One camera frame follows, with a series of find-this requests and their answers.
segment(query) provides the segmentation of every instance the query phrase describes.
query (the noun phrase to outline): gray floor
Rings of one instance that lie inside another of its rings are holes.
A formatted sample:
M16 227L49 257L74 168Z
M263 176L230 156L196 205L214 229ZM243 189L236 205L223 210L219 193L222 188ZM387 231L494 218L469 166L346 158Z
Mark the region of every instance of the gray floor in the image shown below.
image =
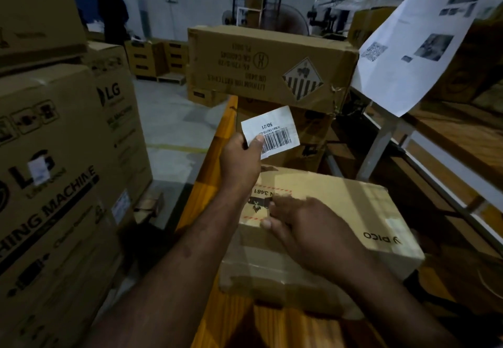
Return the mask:
M141 125L147 143L152 185L163 191L165 207L153 224L164 229L177 202L183 208L197 178L226 103L212 109L187 100L187 86L134 80Z

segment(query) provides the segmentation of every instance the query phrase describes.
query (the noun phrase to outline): hazard diamond label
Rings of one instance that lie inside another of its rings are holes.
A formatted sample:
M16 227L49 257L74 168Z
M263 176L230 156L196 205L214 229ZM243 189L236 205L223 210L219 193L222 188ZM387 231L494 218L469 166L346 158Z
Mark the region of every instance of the hazard diamond label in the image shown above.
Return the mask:
M285 73L283 79L298 101L323 85L308 57Z

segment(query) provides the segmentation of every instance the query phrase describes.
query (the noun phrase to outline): yellow floor line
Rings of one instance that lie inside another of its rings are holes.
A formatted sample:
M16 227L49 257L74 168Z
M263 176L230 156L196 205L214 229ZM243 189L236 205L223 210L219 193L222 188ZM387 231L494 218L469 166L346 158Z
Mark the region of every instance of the yellow floor line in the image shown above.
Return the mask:
M147 144L147 148L167 149L169 151L179 151L187 153L208 152L208 148L185 147L183 145L173 145L173 144Z

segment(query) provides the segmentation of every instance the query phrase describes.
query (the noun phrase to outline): qr code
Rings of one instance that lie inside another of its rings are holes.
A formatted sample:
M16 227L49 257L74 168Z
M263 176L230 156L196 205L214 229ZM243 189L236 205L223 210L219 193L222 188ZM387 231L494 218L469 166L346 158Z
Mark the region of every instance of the qr code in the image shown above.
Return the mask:
M262 146L262 154L292 142L288 128L280 128L277 131L265 134L264 138L265 141Z
M381 45L379 42L373 42L370 47L365 50L362 54L362 58L366 58L371 62L374 62L377 57L386 51L388 47Z

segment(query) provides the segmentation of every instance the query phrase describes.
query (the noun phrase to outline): person silhouette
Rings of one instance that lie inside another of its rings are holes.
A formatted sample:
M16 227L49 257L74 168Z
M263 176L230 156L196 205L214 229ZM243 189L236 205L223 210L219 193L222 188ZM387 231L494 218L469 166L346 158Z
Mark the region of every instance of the person silhouette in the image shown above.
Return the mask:
M124 46L124 41L130 39L124 27L129 19L124 1L97 0L97 12L105 24L105 42Z

